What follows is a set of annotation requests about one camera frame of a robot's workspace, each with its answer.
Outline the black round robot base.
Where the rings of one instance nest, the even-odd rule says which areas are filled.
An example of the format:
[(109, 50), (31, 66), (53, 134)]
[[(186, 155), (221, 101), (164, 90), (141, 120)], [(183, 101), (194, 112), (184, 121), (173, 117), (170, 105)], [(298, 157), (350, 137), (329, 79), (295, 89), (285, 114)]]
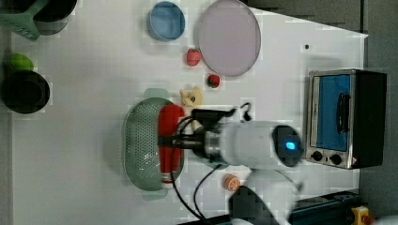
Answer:
[(21, 70), (6, 76), (1, 83), (1, 99), (16, 113), (36, 113), (50, 99), (50, 85), (38, 73)]

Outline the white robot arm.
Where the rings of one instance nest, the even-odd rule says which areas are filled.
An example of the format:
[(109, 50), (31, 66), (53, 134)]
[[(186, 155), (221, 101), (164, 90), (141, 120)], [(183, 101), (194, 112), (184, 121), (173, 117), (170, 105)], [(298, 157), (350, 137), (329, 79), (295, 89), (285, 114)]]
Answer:
[(180, 126), (158, 128), (158, 146), (167, 153), (191, 149), (199, 158), (251, 170), (228, 200), (234, 225), (290, 225), (302, 183), (287, 174), (303, 155), (299, 134), (269, 121), (226, 122), (185, 134)]

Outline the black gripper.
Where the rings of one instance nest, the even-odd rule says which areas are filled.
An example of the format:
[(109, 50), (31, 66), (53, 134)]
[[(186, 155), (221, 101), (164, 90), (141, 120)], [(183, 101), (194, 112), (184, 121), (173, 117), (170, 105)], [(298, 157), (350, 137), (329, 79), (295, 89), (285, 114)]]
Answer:
[(201, 150), (204, 148), (205, 132), (199, 128), (186, 134), (179, 127), (162, 126), (158, 128), (158, 146)]

